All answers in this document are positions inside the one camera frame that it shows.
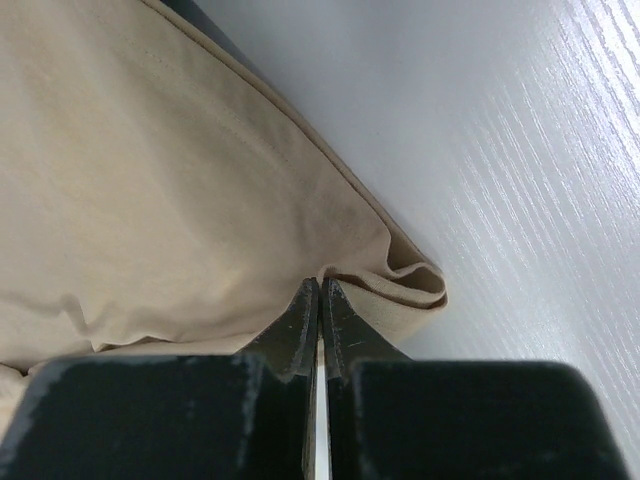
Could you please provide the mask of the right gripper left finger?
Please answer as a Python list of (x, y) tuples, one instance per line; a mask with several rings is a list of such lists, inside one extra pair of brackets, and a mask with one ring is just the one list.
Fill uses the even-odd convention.
[(310, 479), (319, 287), (231, 355), (47, 364), (1, 444), (5, 479)]

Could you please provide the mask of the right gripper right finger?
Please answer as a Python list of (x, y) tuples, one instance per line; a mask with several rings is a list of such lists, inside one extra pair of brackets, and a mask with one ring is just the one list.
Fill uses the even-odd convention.
[(624, 479), (596, 395), (549, 361), (419, 361), (322, 285), (334, 479)]

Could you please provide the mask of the beige t shirt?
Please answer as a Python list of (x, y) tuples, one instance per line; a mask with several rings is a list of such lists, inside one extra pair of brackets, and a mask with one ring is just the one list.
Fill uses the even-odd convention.
[(1, 5), (1, 420), (47, 362), (224, 354), (305, 278), (398, 341), (444, 280), (266, 83), (159, 1)]

